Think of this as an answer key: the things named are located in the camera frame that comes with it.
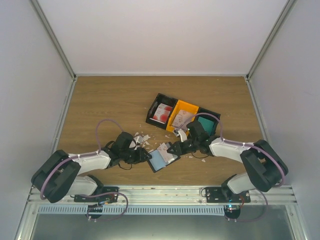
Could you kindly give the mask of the black leather card holder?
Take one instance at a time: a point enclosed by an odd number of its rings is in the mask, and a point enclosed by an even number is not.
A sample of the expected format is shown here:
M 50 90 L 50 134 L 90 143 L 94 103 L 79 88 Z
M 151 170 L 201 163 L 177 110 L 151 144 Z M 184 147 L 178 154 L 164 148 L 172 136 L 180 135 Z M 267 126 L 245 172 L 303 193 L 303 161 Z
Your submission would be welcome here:
M 152 155 L 152 158 L 150 160 L 148 160 L 148 164 L 152 170 L 153 173 L 156 173 L 164 168 L 166 168 L 167 166 L 169 166 L 170 164 L 174 163 L 177 160 L 172 161 L 171 163 L 165 163 L 165 161 L 163 160 L 162 156 L 160 155 L 158 148 L 155 150 L 151 150 L 149 152 L 149 154 Z

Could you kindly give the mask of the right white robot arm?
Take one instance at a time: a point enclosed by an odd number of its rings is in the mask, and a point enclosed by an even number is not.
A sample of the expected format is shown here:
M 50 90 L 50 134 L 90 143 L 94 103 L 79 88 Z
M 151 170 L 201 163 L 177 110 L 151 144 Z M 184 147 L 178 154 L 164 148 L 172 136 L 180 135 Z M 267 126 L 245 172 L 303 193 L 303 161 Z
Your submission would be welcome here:
M 167 152 L 178 157 L 200 151 L 212 157 L 223 157 L 243 164 L 245 173 L 235 174 L 221 184 L 221 196 L 228 203 L 241 193 L 257 189 L 263 193 L 281 186 L 289 170 L 271 145 L 260 139 L 256 142 L 238 142 L 218 135 L 208 135 L 201 123 L 187 124 L 189 136 L 171 144 Z

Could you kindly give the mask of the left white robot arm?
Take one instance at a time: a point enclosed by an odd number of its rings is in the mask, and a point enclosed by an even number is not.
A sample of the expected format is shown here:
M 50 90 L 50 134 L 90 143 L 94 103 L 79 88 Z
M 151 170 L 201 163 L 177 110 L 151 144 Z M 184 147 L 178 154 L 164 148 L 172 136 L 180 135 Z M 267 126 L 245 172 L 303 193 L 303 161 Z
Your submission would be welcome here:
M 121 162 L 136 165 L 152 158 L 140 146 L 139 138 L 122 132 L 115 141 L 88 153 L 68 154 L 56 150 L 33 174 L 32 185 L 40 192 L 42 200 L 57 203 L 65 196 L 78 202 L 104 202 L 110 200 L 116 191 L 106 186 L 89 172 L 118 166 Z

